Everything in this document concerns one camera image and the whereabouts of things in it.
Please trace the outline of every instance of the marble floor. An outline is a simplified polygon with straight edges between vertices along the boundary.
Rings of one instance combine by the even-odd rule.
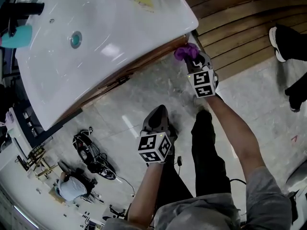
[[[305,72],[307,65],[304,62],[290,60],[281,64],[273,57],[221,82],[218,87],[219,95],[255,133],[265,163],[281,187],[294,168],[306,159],[306,104],[301,112],[293,113],[283,95],[284,88]],[[78,165],[80,158],[72,145],[72,137],[80,129],[91,126],[93,141],[108,154],[118,175],[137,190],[146,165],[136,152],[136,137],[149,112],[164,104],[171,123],[179,132],[175,147],[176,155],[183,158],[180,177],[195,195],[190,131],[197,111],[186,74],[183,62],[176,61],[172,55],[165,57],[84,109],[53,136],[46,148],[53,150],[60,159]],[[216,150],[225,160],[228,177],[244,180],[238,158],[214,115],[213,124]],[[132,201],[132,188],[122,179],[109,181],[99,176],[96,179],[95,191],[107,203],[128,206]],[[232,192],[235,205],[244,215],[245,186],[232,182]]]

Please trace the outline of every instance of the leg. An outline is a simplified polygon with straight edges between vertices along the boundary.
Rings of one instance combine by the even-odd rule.
[[[192,129],[192,155],[196,174],[196,196],[230,193],[230,181],[226,176],[225,162],[215,150],[215,133],[212,116],[200,111]]]
[[[277,24],[276,27],[275,41],[282,58],[307,61],[307,35],[284,25]]]
[[[177,174],[173,163],[165,163],[158,191],[156,210],[164,205],[192,197],[192,194]]]
[[[303,102],[307,100],[307,93],[305,91],[307,87],[307,73],[301,77],[290,88],[285,90],[285,94],[289,96],[289,102],[291,110],[299,112]]]

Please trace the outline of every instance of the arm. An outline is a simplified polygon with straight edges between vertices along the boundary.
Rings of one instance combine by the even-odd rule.
[[[66,175],[67,175],[67,174],[66,174],[65,172],[62,172],[62,173],[61,173],[61,176],[60,176],[60,179],[61,179],[62,181],[64,181]]]
[[[128,221],[145,228],[152,221],[163,164],[151,163],[130,206]]]
[[[217,96],[207,97],[241,163],[245,179],[256,168],[265,166],[258,141],[248,125]]]

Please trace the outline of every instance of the wooden floor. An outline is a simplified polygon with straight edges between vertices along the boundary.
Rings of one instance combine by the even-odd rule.
[[[307,0],[186,0],[199,20],[196,35],[220,80],[274,55],[276,23],[307,33]]]

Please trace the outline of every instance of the purple cloth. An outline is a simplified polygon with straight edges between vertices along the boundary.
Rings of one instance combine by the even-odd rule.
[[[190,56],[192,59],[195,59],[199,54],[199,49],[195,44],[188,43],[184,47],[176,49],[174,56],[177,60],[182,61],[185,57]]]

